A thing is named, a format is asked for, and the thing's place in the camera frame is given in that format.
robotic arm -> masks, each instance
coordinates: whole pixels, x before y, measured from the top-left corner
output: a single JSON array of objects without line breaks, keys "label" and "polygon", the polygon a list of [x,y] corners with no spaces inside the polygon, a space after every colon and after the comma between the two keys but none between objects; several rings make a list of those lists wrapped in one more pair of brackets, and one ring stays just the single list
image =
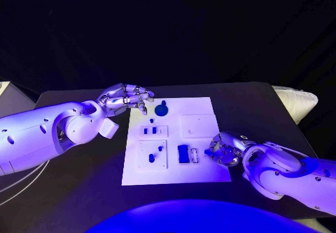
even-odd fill
[{"label": "robotic arm", "polygon": [[221,166],[235,166],[243,160],[243,176],[266,197],[279,200],[289,195],[336,215],[336,161],[310,158],[271,142],[257,144],[231,132],[215,136],[205,153]]},{"label": "robotic arm", "polygon": [[100,133],[113,138],[119,125],[108,117],[127,108],[147,114],[144,100],[155,101],[143,87],[117,84],[97,100],[68,102],[0,118],[0,176],[26,170],[90,142]]}]

dark curtain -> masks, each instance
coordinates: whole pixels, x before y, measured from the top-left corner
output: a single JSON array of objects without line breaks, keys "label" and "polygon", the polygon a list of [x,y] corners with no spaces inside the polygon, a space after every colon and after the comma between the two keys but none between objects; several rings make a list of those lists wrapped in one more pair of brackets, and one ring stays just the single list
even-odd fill
[{"label": "dark curtain", "polygon": [[120,82],[290,86],[319,97],[300,128],[336,157],[333,1],[5,0],[0,25],[0,78],[35,100]]}]

